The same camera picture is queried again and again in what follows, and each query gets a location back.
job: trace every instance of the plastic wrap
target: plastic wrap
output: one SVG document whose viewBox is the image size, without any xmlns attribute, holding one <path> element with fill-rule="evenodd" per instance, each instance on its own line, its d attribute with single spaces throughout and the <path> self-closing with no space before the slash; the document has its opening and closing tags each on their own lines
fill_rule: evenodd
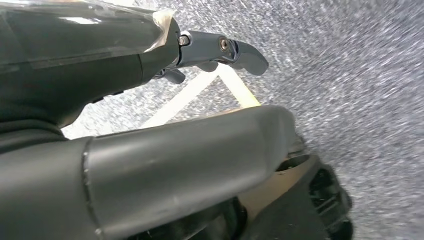
<svg viewBox="0 0 424 240">
<path fill-rule="evenodd" d="M 98 0 L 9 0 L 0 7 L 0 72 L 151 51 L 166 43 L 174 13 Z"/>
</svg>

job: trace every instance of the black plastic casing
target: black plastic casing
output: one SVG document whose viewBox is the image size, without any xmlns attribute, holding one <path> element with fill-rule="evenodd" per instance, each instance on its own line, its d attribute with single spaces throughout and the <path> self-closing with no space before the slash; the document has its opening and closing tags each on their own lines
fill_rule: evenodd
<svg viewBox="0 0 424 240">
<path fill-rule="evenodd" d="M 85 105 L 147 83 L 178 58 L 180 29 L 173 18 L 166 44 L 144 52 L 162 33 L 152 11 L 108 15 L 111 7 L 96 8 L 78 2 L 3 9 L 0 133 L 20 120 L 65 127 Z"/>
<path fill-rule="evenodd" d="M 294 139 L 289 111 L 259 106 L 5 152 L 0 239 L 115 240 L 141 233 L 265 181 Z"/>
</svg>

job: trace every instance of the floor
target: floor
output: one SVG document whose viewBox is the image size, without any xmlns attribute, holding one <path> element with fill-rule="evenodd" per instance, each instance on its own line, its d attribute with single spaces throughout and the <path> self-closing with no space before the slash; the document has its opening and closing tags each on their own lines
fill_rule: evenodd
<svg viewBox="0 0 424 240">
<path fill-rule="evenodd" d="M 256 46 L 270 69 L 237 71 L 261 104 L 281 105 L 354 200 L 355 239 L 424 236 L 424 1 L 142 0 L 182 29 Z M 88 105 L 70 138 L 141 128 L 200 73 Z M 240 108 L 218 77 L 170 121 Z"/>
</svg>

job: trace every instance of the robotic finger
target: robotic finger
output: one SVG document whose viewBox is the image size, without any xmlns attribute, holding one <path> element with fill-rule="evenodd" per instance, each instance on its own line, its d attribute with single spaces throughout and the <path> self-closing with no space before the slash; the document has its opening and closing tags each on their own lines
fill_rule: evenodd
<svg viewBox="0 0 424 240">
<path fill-rule="evenodd" d="M 178 68 L 197 66 L 205 72 L 213 72 L 218 63 L 238 70 L 245 69 L 259 76 L 269 66 L 265 57 L 252 45 L 229 39 L 222 34 L 183 31 L 178 37 L 178 46 L 178 61 L 161 70 L 155 78 L 167 78 L 179 84 L 184 81 L 184 75 Z"/>
</svg>

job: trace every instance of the metal screw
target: metal screw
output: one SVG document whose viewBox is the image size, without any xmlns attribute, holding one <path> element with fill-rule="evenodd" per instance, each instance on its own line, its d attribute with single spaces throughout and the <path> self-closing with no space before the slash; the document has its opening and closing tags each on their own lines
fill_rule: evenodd
<svg viewBox="0 0 424 240">
<path fill-rule="evenodd" d="M 178 38 L 178 44 L 180 46 L 185 46 L 185 45 L 188 45 L 189 43 L 190 43 L 190 39 L 186 35 L 182 35 Z"/>
<path fill-rule="evenodd" d="M 223 51 L 223 52 L 227 51 L 228 47 L 229 47 L 228 39 L 221 38 L 219 40 L 219 48 L 221 48 L 221 51 Z"/>
</svg>

